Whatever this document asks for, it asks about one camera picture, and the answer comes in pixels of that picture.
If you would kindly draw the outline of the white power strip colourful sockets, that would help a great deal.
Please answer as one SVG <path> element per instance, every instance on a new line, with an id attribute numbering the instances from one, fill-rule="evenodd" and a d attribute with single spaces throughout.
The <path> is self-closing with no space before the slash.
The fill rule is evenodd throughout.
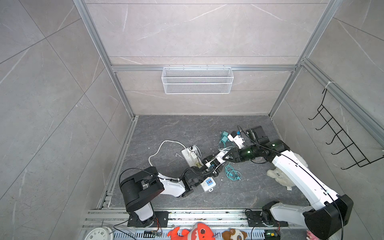
<path id="1" fill-rule="evenodd" d="M 196 146 L 189 146 L 182 150 L 182 155 L 187 161 L 189 168 L 182 175 L 182 182 L 185 185 L 186 192 L 182 194 L 183 197 L 188 196 L 194 191 L 194 187 L 201 186 L 204 192 L 212 192 L 216 186 L 211 171 L 201 161 L 201 151 Z"/>

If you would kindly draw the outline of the white grey charger block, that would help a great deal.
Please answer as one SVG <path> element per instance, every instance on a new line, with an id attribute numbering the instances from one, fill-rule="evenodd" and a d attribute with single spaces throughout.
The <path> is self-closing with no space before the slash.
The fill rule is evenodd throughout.
<path id="1" fill-rule="evenodd" d="M 227 154 L 227 151 L 220 151 L 216 156 L 215 159 L 218 160 L 220 164 L 224 163 L 226 160 L 224 156 Z"/>

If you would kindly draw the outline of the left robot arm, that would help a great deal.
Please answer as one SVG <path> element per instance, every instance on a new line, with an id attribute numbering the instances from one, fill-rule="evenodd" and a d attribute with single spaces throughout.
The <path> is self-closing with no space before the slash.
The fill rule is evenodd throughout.
<path id="1" fill-rule="evenodd" d="M 212 190 L 216 185 L 213 178 L 221 172 L 224 162 L 220 154 L 211 155 L 202 160 L 202 167 L 188 167 L 178 178 L 164 176 L 156 167 L 124 170 L 138 170 L 130 177 L 119 179 L 125 208 L 130 215 L 128 226 L 148 227 L 157 220 L 151 201 L 158 195 L 185 198 L 198 186 L 202 186 L 205 191 Z"/>

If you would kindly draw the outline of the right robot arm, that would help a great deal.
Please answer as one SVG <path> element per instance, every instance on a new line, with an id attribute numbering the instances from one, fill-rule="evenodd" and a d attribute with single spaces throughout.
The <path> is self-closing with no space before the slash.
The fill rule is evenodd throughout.
<path id="1" fill-rule="evenodd" d="M 344 231 L 353 209 L 352 199 L 325 185 L 282 140 L 271 141 L 261 126 L 247 131 L 238 128 L 227 138 L 235 146 L 224 155 L 225 161 L 242 163 L 262 157 L 281 170 L 309 202 L 309 206 L 303 207 L 272 201 L 263 207 L 265 220 L 307 227 L 321 240 Z"/>

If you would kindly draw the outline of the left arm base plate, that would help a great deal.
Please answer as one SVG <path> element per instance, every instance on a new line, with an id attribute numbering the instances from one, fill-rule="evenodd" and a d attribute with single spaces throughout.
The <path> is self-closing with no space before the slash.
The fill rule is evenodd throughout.
<path id="1" fill-rule="evenodd" d="M 169 220 L 169 213 L 167 211 L 155 211 L 153 216 L 145 221 L 141 221 L 136 213 L 131 213 L 127 226 L 136 228 L 145 227 L 161 227 L 166 228 Z"/>

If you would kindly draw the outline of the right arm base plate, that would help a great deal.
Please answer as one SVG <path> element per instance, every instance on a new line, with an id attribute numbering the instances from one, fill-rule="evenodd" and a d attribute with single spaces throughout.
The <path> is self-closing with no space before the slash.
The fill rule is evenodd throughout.
<path id="1" fill-rule="evenodd" d="M 268 211 L 245 210 L 249 227 L 288 227 L 287 222 L 276 221 Z"/>

